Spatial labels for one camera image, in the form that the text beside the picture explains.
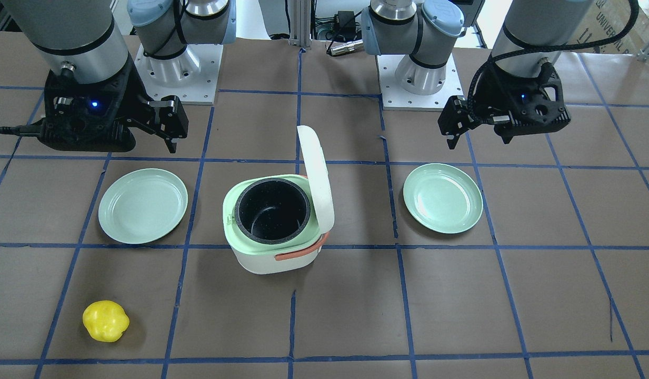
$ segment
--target cardboard box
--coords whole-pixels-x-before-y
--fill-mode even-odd
[[[649,42],[649,0],[638,0],[640,15],[630,33],[610,45],[596,46],[584,50],[587,53],[632,54],[640,52]],[[626,25],[630,16],[628,0],[596,0],[582,20],[570,44],[587,43],[615,36]]]

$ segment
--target mini rice cooker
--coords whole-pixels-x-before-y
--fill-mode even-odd
[[[298,139],[308,176],[246,180],[226,194],[226,240],[250,273],[272,274],[315,260],[334,226],[329,174],[319,138],[301,125]]]

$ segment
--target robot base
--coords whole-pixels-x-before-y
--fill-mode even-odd
[[[137,72],[144,82],[146,93],[149,96],[159,99],[167,95],[179,96],[183,104],[192,105],[214,105],[216,96],[216,85],[219,79],[219,68],[221,67],[221,55],[223,45],[189,45],[189,49],[200,61],[200,72],[191,75],[185,86],[163,86],[151,76],[149,64],[143,55],[144,48],[139,46],[135,66]]]
[[[460,77],[451,55],[446,63],[446,79],[438,93],[417,95],[409,93],[397,82],[394,72],[404,55],[379,55],[378,76],[383,94],[383,108],[389,111],[442,111],[450,96],[462,95]]]

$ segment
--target yellow fruit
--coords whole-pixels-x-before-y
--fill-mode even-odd
[[[93,339],[115,342],[130,325],[130,319],[123,307],[111,300],[102,300],[86,308],[83,312],[83,325]]]

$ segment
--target plate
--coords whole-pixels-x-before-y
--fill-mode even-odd
[[[419,223],[448,234],[472,228],[483,211],[481,191],[472,178],[442,163],[420,166],[408,175],[404,202]]]
[[[116,180],[102,196],[100,226],[118,242],[140,244],[170,233],[188,204],[186,186],[160,168],[133,171]]]

